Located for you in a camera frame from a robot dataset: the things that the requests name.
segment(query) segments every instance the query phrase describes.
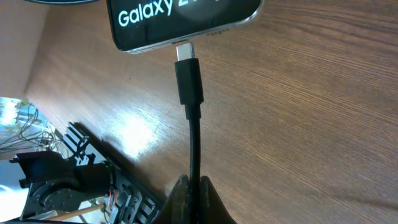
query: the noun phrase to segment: wooden desk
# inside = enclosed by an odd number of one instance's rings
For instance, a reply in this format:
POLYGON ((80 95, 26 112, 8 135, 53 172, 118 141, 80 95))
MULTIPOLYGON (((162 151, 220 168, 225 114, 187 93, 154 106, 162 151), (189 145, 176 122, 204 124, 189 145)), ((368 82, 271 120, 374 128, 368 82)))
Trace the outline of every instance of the wooden desk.
MULTIPOLYGON (((195 40, 202 173, 238 223, 398 222, 398 2, 270 0, 195 40)), ((52 7, 27 96, 168 192, 188 173, 174 47, 119 52, 106 4, 52 7)))

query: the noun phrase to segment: smartphone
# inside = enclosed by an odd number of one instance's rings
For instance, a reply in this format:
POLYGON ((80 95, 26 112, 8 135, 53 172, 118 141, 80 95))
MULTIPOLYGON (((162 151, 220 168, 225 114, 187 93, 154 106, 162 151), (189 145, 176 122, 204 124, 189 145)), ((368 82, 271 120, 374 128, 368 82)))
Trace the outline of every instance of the smartphone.
POLYGON ((265 0, 107 0, 116 47, 138 54, 254 19, 265 0))

